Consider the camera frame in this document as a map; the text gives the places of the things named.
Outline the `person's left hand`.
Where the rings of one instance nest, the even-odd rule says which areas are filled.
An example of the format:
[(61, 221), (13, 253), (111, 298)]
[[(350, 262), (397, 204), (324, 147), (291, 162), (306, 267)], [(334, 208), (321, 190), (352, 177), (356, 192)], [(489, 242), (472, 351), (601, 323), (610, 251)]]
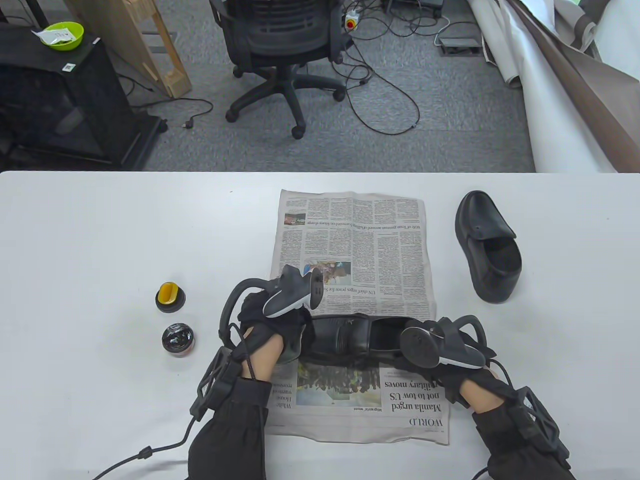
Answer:
[(240, 331), (242, 335), (247, 333), (246, 345), (250, 354), (262, 348), (272, 336), (281, 336), (283, 349), (277, 364), (288, 364), (300, 356), (304, 332), (312, 325), (312, 316), (310, 310), (302, 306), (268, 318), (263, 313), (268, 298), (269, 294), (264, 290), (245, 297), (237, 316)]

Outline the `person's right hand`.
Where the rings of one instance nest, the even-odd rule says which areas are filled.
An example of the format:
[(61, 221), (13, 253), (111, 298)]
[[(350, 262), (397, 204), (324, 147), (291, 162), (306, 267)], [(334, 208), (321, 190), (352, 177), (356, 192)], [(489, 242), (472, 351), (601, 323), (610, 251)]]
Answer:
[(450, 403), (459, 403), (476, 414), (487, 413), (517, 398), (516, 391), (496, 377), (489, 368), (468, 369), (439, 365), (433, 372), (434, 381), (445, 389)]

